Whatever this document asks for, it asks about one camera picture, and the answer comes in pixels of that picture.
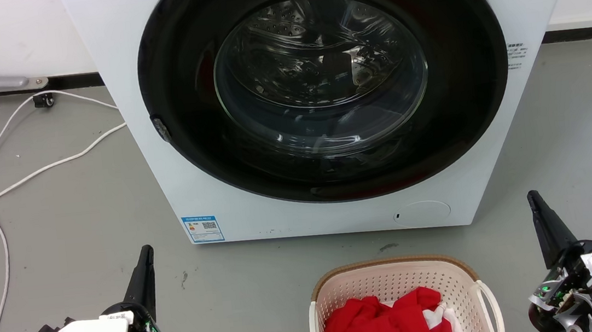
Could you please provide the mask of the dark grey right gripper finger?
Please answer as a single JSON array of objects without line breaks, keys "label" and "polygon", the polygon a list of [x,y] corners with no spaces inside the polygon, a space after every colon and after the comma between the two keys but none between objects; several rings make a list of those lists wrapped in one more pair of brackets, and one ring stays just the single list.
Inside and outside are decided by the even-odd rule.
[{"label": "dark grey right gripper finger", "polygon": [[526,198],[545,266],[551,270],[576,245],[577,238],[537,190],[530,190]]}]

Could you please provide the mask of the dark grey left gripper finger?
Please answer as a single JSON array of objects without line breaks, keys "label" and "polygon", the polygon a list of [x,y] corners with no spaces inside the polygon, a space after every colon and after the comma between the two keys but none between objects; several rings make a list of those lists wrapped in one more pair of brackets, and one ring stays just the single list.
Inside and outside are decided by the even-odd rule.
[{"label": "dark grey left gripper finger", "polygon": [[150,244],[143,245],[126,289],[124,302],[142,305],[152,319],[156,319],[155,281],[154,249]]}]

